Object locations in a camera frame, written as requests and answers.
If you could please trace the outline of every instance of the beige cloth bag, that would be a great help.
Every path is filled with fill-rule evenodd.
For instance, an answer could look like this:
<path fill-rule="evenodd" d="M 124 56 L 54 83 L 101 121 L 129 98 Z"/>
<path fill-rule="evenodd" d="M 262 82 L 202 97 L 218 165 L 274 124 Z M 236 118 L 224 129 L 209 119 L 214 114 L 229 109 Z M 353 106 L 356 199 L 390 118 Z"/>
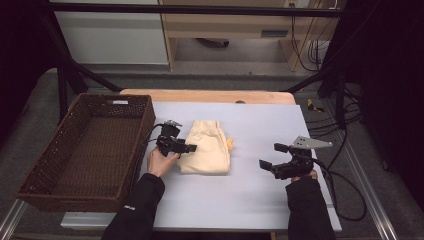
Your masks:
<path fill-rule="evenodd" d="M 195 152 L 182 154 L 177 165 L 183 173 L 228 173 L 230 154 L 227 139 L 215 120 L 194 120 L 186 144 L 196 144 Z"/>

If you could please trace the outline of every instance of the hand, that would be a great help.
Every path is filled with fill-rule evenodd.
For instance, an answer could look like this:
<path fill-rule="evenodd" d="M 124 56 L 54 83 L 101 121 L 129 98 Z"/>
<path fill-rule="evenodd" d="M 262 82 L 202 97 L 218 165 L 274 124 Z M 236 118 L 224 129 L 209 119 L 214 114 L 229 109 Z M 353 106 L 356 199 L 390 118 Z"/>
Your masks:
<path fill-rule="evenodd" d="M 162 177 L 179 157 L 179 153 L 174 153 L 172 156 L 165 157 L 159 151 L 159 148 L 155 147 L 147 158 L 147 172 L 157 177 Z"/>
<path fill-rule="evenodd" d="M 311 176 L 312 179 L 318 179 L 318 173 L 314 169 L 309 173 L 308 176 Z M 302 177 L 294 177 L 292 178 L 292 182 L 296 182 L 297 180 L 301 179 Z"/>

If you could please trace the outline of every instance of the black sleeve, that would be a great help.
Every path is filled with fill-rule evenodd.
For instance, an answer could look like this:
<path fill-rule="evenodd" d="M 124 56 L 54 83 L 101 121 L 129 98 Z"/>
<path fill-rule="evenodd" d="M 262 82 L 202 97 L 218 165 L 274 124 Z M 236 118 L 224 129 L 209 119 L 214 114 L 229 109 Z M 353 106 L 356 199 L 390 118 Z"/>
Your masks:
<path fill-rule="evenodd" d="M 157 205 L 164 192 L 162 179 L 145 173 L 104 231 L 102 239 L 150 239 Z"/>
<path fill-rule="evenodd" d="M 290 240 L 336 239 L 317 180 L 304 177 L 288 185 L 286 190 L 290 209 Z"/>

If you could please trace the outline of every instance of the black clamp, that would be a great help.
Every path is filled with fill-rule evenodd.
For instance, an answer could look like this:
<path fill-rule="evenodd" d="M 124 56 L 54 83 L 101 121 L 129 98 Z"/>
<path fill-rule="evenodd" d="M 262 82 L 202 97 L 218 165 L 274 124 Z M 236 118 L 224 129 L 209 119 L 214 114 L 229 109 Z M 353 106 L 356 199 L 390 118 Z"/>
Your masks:
<path fill-rule="evenodd" d="M 290 146 L 275 143 L 274 150 L 292 155 L 292 159 L 288 163 L 272 165 L 270 162 L 259 160 L 259 167 L 270 171 L 274 174 L 275 179 L 287 179 L 292 177 L 301 177 L 308 175 L 313 167 L 314 161 L 312 158 L 311 149 L 331 147 L 332 143 L 323 142 L 315 139 L 299 136 Z"/>
<path fill-rule="evenodd" d="M 185 144 L 185 139 L 177 138 L 180 133 L 177 126 L 182 126 L 181 124 L 168 120 L 161 126 L 162 130 L 156 140 L 156 145 L 164 156 L 168 156 L 169 152 L 189 153 L 196 151 L 197 145 Z"/>

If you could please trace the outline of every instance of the wicker basket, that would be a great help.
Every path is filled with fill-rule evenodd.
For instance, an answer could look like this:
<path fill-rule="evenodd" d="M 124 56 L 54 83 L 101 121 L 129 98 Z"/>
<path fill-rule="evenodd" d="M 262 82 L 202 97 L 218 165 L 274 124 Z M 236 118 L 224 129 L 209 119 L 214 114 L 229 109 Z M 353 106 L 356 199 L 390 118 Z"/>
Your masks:
<path fill-rule="evenodd" d="M 155 118 L 150 96 L 80 94 L 16 197 L 41 211 L 116 212 Z"/>

